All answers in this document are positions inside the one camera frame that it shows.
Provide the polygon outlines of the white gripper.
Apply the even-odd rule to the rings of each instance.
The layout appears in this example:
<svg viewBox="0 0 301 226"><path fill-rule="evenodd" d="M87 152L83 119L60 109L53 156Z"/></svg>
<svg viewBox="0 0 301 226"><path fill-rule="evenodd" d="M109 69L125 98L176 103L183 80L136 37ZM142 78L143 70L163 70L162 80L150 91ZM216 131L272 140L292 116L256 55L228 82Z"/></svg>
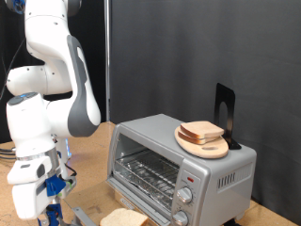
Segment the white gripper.
<svg viewBox="0 0 301 226"><path fill-rule="evenodd" d="M56 157L19 158L8 174L8 183L13 185L12 198L20 219L34 219L60 192L60 179ZM49 226L48 219L41 219L40 226Z"/></svg>

